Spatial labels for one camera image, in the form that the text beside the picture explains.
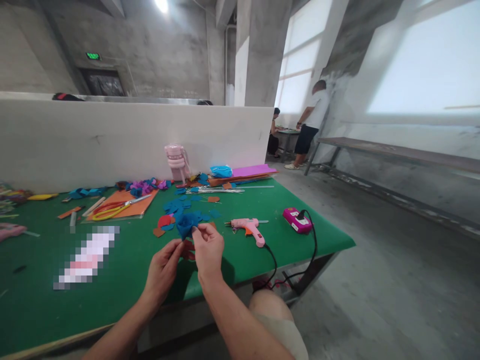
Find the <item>orange foam sheet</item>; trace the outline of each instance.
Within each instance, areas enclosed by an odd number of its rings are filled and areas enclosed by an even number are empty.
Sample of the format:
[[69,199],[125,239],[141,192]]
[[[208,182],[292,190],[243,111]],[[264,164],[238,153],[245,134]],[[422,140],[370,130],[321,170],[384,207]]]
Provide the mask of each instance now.
[[[143,199],[142,201],[139,201],[130,205],[128,208],[126,208],[123,211],[120,211],[117,215],[113,217],[113,219],[145,214],[145,211],[150,206],[150,204],[152,203],[152,201],[154,200],[154,197],[157,195],[158,192],[159,192],[158,190],[153,190],[150,193],[151,196],[147,197],[146,199]],[[134,200],[134,199],[135,198],[127,191],[115,191],[107,200],[103,202],[102,205],[106,205],[108,203],[120,202],[120,201],[127,202],[129,200]],[[91,213],[88,216],[87,220],[91,221],[93,216],[94,214]]]

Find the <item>exit sign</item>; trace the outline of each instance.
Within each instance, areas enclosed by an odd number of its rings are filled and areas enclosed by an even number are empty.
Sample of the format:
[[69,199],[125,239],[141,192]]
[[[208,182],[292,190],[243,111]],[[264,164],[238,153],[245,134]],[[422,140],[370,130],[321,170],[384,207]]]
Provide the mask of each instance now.
[[100,57],[100,54],[96,52],[86,52],[86,57],[89,58],[90,60],[99,60],[101,61],[102,58]]

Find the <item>concrete floor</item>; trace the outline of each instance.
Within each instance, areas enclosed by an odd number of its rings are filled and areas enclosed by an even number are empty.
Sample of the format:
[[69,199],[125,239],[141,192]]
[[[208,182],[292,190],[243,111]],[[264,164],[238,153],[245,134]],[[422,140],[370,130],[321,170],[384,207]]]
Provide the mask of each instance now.
[[[292,309],[310,359],[480,358],[480,242],[326,174],[270,165],[279,183],[357,244]],[[248,301],[249,288],[238,293]],[[139,350],[211,320],[205,304],[162,315]],[[162,357],[228,358],[219,334]]]

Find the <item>scissors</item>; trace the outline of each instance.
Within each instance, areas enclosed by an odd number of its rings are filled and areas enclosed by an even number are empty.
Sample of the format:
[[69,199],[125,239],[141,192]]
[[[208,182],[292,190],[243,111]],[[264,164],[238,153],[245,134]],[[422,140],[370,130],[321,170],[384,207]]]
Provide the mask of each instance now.
[[138,199],[133,199],[126,202],[123,202],[123,201],[109,202],[108,204],[102,205],[96,208],[95,210],[93,210],[93,216],[91,219],[93,221],[102,221],[102,220],[111,219],[115,215],[119,214],[120,212],[128,208],[130,205],[138,203],[139,201],[142,201],[143,199],[146,199],[151,196],[152,194],[149,194],[149,195],[139,197]]

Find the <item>knee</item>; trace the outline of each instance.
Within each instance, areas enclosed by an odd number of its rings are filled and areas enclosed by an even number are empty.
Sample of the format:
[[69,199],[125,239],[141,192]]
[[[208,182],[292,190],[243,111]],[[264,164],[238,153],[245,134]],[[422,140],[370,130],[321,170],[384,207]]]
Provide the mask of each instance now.
[[258,290],[250,300],[248,306],[251,312],[274,319],[294,320],[287,304],[280,296],[271,290]]

